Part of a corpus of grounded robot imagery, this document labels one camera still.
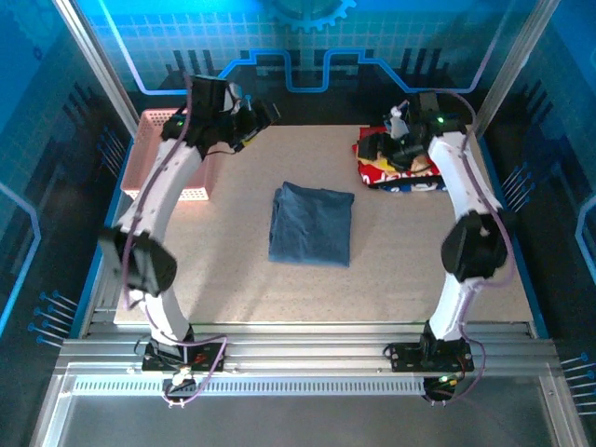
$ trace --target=beige table surface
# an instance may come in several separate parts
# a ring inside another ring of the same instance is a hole
[[[440,244],[454,225],[450,198],[369,190],[351,152],[358,136],[358,126],[272,127],[242,153],[218,156],[211,200],[178,203],[166,234],[165,246],[178,260],[174,289],[191,322],[430,318],[444,281]],[[478,146],[473,149],[486,175]],[[356,195],[349,268],[268,261],[273,194],[284,181]],[[505,289],[485,290],[470,315],[531,319],[519,276]],[[120,306],[115,321],[144,317]]]

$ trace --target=metal vent grille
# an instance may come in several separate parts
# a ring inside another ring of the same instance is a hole
[[[188,386],[179,395],[195,391]],[[79,396],[156,396],[162,379],[153,377],[78,377],[73,394]],[[213,378],[207,396],[421,396],[423,379],[411,378]]]

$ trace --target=folded cloth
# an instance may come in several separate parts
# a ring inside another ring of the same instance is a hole
[[[350,264],[354,195],[284,182],[275,193],[269,231],[269,261]]]

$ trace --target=pink plastic basket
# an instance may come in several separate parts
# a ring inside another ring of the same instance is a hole
[[[141,114],[141,123],[130,151],[121,186],[122,191],[133,199],[139,194],[142,184],[156,161],[163,125],[175,112],[176,109],[150,109]],[[205,158],[183,189],[179,201],[209,200],[213,187],[215,158],[215,156]]]

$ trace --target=blue folded shirt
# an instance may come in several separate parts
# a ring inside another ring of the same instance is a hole
[[[354,195],[285,182],[275,193],[269,261],[350,265]]]

